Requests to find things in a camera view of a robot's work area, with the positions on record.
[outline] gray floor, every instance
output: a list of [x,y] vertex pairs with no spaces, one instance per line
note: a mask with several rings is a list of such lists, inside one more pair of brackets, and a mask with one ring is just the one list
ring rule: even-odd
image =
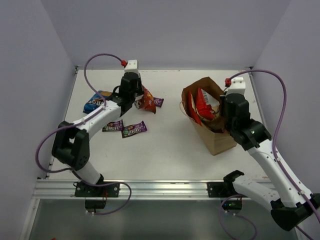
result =
[[[218,220],[218,200],[142,201],[132,200],[114,214],[85,214],[84,200],[42,200],[31,232],[31,240],[226,240],[230,239]],[[122,201],[111,201],[105,211]],[[279,228],[257,203],[243,201],[241,214],[258,228],[258,240],[296,240],[294,231]],[[254,228],[242,219],[224,215],[232,234],[247,240]]]

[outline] white wall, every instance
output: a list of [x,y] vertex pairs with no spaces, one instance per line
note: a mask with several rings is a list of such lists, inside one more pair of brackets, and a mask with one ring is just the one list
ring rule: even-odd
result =
[[[320,1],[292,0],[255,68],[278,73],[287,87],[287,109],[279,132],[278,148],[297,176],[320,193]],[[254,82],[265,120],[273,133],[283,94],[276,79],[256,73]],[[313,216],[305,229],[319,239]]]
[[[109,52],[146,68],[253,66],[290,0],[42,0],[75,65]],[[118,66],[98,58],[95,68]]]
[[36,146],[64,117],[74,67],[40,0],[2,0],[0,29],[0,239],[15,240],[42,175]]

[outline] purple candy bar wrapper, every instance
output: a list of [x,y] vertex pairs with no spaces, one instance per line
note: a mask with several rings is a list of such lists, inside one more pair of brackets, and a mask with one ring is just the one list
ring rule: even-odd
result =
[[122,131],[124,129],[124,122],[122,119],[120,121],[109,122],[102,128],[102,132],[115,132]]
[[162,104],[164,103],[164,98],[157,98],[157,97],[153,97],[153,100],[154,100],[154,104],[161,108]]
[[146,132],[148,129],[145,125],[145,122],[142,121],[138,124],[133,124],[133,125],[129,125],[129,126],[125,126],[123,127],[123,131],[122,133],[122,138],[128,138],[131,137],[133,135],[142,133],[142,132]]

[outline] brown paper bag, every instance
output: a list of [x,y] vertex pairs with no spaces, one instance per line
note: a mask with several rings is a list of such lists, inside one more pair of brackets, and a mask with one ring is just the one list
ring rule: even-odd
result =
[[194,82],[190,86],[187,86],[182,90],[181,94],[181,103],[185,113],[190,119],[193,127],[196,132],[204,142],[205,146],[209,150],[212,155],[217,155],[222,152],[225,152],[228,149],[234,148],[237,143],[230,136],[228,132],[225,131],[225,119],[224,117],[218,117],[210,122],[210,126],[214,127],[213,131],[208,129],[204,124],[199,125],[195,123],[195,121],[190,117],[189,109],[188,109],[188,92],[191,91],[193,99],[197,98],[198,88],[202,88],[208,94],[217,99],[221,106],[220,95],[223,95],[223,90],[210,78],[204,77],[200,80]]

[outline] tabletop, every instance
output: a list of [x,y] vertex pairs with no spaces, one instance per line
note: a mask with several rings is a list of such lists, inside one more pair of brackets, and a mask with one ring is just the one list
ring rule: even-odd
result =
[[[121,118],[125,126],[144,121],[148,131],[128,138],[121,132],[98,132],[90,141],[90,162],[105,180],[222,180],[240,170],[254,180],[267,179],[260,165],[240,145],[213,156],[203,144],[179,104],[183,88],[210,77],[222,89],[225,78],[237,70],[141,70],[142,84],[154,97],[164,98],[156,114],[134,106]],[[90,83],[97,89],[112,91],[120,84],[123,70],[88,70]],[[262,121],[248,74],[245,98],[251,117]],[[94,95],[79,70],[65,120],[81,119],[84,104]],[[52,170],[65,167],[54,160]],[[75,179],[68,171],[51,174],[50,179]]]

